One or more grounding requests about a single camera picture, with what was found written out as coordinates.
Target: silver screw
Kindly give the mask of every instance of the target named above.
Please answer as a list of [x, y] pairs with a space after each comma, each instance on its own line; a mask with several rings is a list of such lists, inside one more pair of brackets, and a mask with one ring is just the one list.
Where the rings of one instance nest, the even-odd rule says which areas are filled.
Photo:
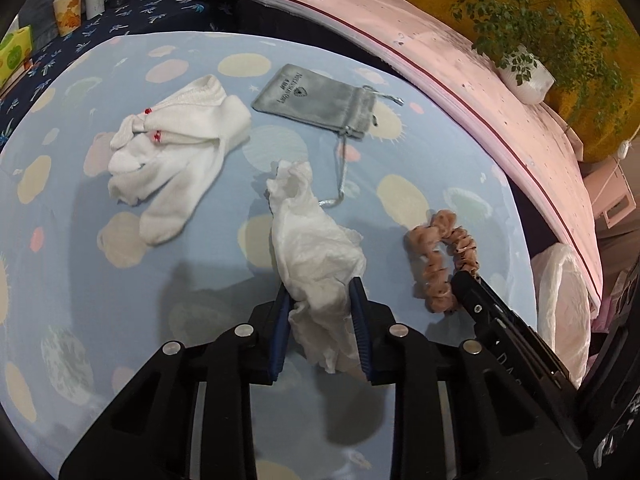
[[180, 343], [177, 341], [169, 341], [162, 347], [162, 352], [165, 355], [176, 355], [180, 351]]
[[482, 351], [482, 345], [475, 339], [467, 339], [462, 343], [462, 348], [464, 348], [469, 354], [473, 355], [479, 354]]
[[403, 324], [396, 323], [395, 325], [391, 325], [389, 327], [389, 333], [396, 337], [404, 337], [409, 333], [409, 329]]
[[251, 325], [238, 325], [236, 326], [236, 329], [234, 330], [234, 333], [238, 336], [238, 337], [249, 337], [252, 333], [254, 333], [254, 327], [252, 327]]

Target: light blue bedsheet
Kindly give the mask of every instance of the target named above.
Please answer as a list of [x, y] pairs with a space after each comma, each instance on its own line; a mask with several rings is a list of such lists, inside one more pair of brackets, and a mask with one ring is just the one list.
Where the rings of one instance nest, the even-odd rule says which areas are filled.
[[[173, 241], [146, 248], [145, 204], [110, 200], [110, 132], [205, 74], [248, 106], [286, 63], [398, 96], [348, 151], [347, 198], [329, 211], [362, 234], [364, 284], [396, 319], [438, 342], [472, 336], [466, 314], [430, 314], [414, 297], [407, 229], [441, 208], [478, 242], [480, 273], [531, 326], [527, 248], [503, 172], [408, 83], [354, 60], [253, 36], [171, 32], [103, 43], [34, 98], [0, 154], [0, 400], [25, 443], [57, 476], [114, 394], [163, 342], [216, 338], [274, 299], [267, 178], [277, 161], [308, 159], [314, 192], [337, 188], [335, 134], [252, 110], [251, 140]], [[329, 376], [290, 351], [271, 388], [252, 389], [261, 467], [303, 480], [388, 479], [393, 388]]]

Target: white cable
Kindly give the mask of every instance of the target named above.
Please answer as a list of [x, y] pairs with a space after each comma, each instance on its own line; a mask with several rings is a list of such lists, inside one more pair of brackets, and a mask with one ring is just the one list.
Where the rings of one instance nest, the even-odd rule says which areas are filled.
[[607, 177], [606, 181], [604, 184], [602, 184], [602, 188], [600, 189], [600, 191], [598, 192], [598, 194], [596, 195], [596, 198], [594, 198], [591, 201], [591, 206], [593, 207], [593, 204], [595, 204], [598, 199], [600, 198], [600, 195], [602, 194], [602, 192], [604, 191], [604, 189], [607, 187], [607, 184], [609, 183], [609, 180], [611, 180], [611, 177], [616, 173], [616, 171], [618, 170], [618, 168], [620, 167], [620, 161], [617, 161], [615, 168], [613, 168], [613, 171], [611, 172], [611, 174]]
[[347, 177], [347, 131], [340, 132], [340, 176], [338, 177], [338, 198], [321, 200], [320, 207], [335, 207], [344, 200], [344, 181]]

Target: box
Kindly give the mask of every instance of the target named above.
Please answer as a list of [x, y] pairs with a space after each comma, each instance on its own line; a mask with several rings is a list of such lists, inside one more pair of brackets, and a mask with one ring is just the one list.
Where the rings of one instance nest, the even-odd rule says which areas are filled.
[[31, 27], [9, 32], [0, 43], [0, 88], [31, 56]]
[[18, 84], [18, 81], [24, 77], [24, 75], [33, 67], [31, 58], [25, 59], [9, 79], [6, 80], [4, 86], [0, 89], [0, 99], [6, 99], [6, 95]]

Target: scrunchie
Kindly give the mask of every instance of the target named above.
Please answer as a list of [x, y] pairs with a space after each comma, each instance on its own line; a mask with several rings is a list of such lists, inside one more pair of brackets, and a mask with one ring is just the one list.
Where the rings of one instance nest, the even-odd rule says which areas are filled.
[[480, 267], [475, 240], [466, 229], [454, 227], [455, 224], [456, 214], [443, 209], [431, 217], [428, 226], [420, 225], [408, 234], [409, 244], [415, 253], [427, 257], [422, 274], [427, 282], [424, 292], [434, 312], [452, 310], [457, 306], [448, 282], [449, 269], [444, 267], [442, 253], [435, 250], [440, 241], [447, 245], [447, 252], [453, 255], [456, 270], [466, 270], [475, 276]]

